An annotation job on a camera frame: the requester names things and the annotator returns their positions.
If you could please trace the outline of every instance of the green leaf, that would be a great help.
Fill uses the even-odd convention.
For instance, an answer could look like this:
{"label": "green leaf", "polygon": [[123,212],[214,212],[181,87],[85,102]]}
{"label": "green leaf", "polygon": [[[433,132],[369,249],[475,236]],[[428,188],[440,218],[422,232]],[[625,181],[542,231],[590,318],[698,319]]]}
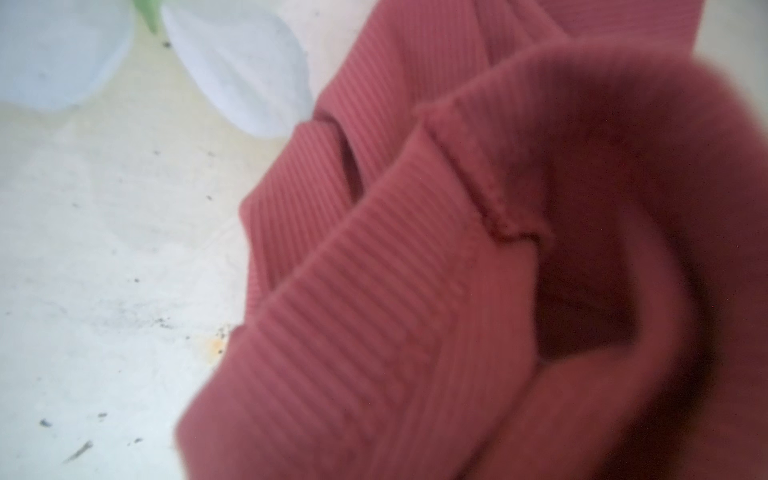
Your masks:
{"label": "green leaf", "polygon": [[147,27],[152,33],[157,33],[157,28],[160,26],[160,3],[163,0],[134,0],[136,9],[144,17],[144,21],[147,22]]}

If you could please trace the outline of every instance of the garment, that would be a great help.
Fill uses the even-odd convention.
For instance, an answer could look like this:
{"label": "garment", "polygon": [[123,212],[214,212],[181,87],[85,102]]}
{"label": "garment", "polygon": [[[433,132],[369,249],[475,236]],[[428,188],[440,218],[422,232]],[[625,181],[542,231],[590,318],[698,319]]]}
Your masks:
{"label": "garment", "polygon": [[191,478],[762,478],[768,146],[699,10],[382,0],[243,202]]}

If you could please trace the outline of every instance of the knit fabric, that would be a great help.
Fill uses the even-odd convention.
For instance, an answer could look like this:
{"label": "knit fabric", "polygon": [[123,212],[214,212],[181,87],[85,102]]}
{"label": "knit fabric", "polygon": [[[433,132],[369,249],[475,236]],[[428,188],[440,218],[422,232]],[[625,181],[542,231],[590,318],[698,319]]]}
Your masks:
{"label": "knit fabric", "polygon": [[699,10],[382,0],[243,202],[190,477],[763,478],[768,145]]}

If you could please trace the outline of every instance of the red garment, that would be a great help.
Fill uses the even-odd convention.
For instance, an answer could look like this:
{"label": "red garment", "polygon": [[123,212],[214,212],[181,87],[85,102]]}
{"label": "red garment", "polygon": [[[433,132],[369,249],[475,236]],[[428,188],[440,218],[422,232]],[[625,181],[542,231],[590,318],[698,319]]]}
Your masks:
{"label": "red garment", "polygon": [[768,475],[768,146],[699,8],[383,0],[243,203],[191,478]]}

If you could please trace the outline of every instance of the dark scratch mark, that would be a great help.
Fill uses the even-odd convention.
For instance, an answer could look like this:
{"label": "dark scratch mark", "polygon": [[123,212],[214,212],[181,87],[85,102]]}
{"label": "dark scratch mark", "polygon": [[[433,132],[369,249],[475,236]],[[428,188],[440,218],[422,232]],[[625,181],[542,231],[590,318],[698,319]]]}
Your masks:
{"label": "dark scratch mark", "polygon": [[91,440],[88,440],[86,443],[83,444],[82,447],[80,447],[79,450],[73,453],[71,457],[64,460],[64,463],[69,463],[69,462],[72,462],[73,460],[77,460],[80,455],[83,455],[88,450],[92,449],[93,446],[94,446],[94,443]]}

